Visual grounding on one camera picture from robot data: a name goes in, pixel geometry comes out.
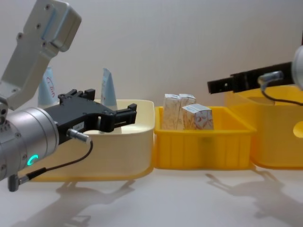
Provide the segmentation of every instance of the cream plastic bin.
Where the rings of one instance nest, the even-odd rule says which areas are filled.
[[[94,142],[92,153],[76,164],[49,171],[37,178],[41,182],[128,180],[150,173],[152,166],[154,104],[146,100],[118,100],[118,108],[137,104],[136,123],[111,133],[88,131]],[[83,156],[89,146],[77,140],[61,144],[54,154],[22,170],[29,173]]]

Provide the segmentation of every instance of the yellow container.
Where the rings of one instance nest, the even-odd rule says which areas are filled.
[[[94,142],[91,154],[76,164],[49,171],[35,178],[39,182],[129,180],[153,170],[154,104],[147,100],[117,100],[119,109],[137,104],[135,124],[111,133],[88,131]],[[21,175],[42,167],[52,167],[76,160],[86,154],[88,145],[78,140],[61,144],[49,157],[21,171]]]
[[[226,107],[210,107],[214,130],[162,130],[162,107],[156,107],[156,168],[246,169],[255,129]]]
[[[295,86],[269,87],[274,98],[303,102]],[[262,167],[303,168],[303,106],[272,102],[260,89],[226,93],[225,105],[257,129],[251,146],[252,161]]]

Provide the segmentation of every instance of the black cable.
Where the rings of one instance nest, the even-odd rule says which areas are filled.
[[[261,91],[261,92],[264,95],[264,97],[266,97],[267,99],[269,99],[271,101],[282,102],[282,103],[292,103],[292,104],[296,104],[296,105],[303,105],[303,103],[292,101],[292,100],[273,98],[273,97],[269,96],[268,94],[266,94],[265,91]]]
[[[43,174],[43,173],[46,173],[48,171],[51,171],[51,170],[54,170],[54,169],[59,169],[59,168],[62,168],[62,167],[65,167],[65,166],[69,166],[69,165],[72,165],[72,164],[75,164],[77,162],[80,162],[82,161],[83,159],[85,159],[88,155],[90,155],[91,151],[93,150],[93,147],[94,147],[94,144],[93,144],[93,141],[90,142],[90,148],[88,150],[88,152],[81,158],[78,158],[74,161],[71,161],[71,162],[67,162],[67,163],[64,163],[64,164],[61,164],[61,165],[58,165],[58,166],[54,166],[54,167],[50,167],[50,168],[41,168],[41,169],[38,169],[38,170],[35,170],[31,173],[28,173],[26,174],[27,177],[29,178],[29,180]]]

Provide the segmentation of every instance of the silver cylindrical motor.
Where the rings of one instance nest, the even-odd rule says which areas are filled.
[[[0,126],[0,181],[49,156],[58,143],[56,124],[44,110],[8,114]]]
[[[292,76],[294,83],[303,90],[303,46],[296,51],[292,63]]]

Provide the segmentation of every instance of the metal connector plug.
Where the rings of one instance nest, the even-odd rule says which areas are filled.
[[[19,186],[28,182],[28,176],[18,177],[17,174],[13,174],[8,177],[8,188],[10,192],[16,192],[19,189]]]
[[[90,136],[85,135],[82,132],[78,132],[77,130],[74,130],[74,129],[68,129],[66,132],[66,135],[70,138],[80,140],[86,144],[90,144],[90,142],[91,142]]]
[[[281,72],[281,71],[270,72],[270,73],[266,73],[262,76],[259,76],[258,83],[261,86],[261,90],[264,91],[270,82],[281,80],[281,79],[283,79],[283,77],[284,77],[284,75],[283,75],[283,72]]]

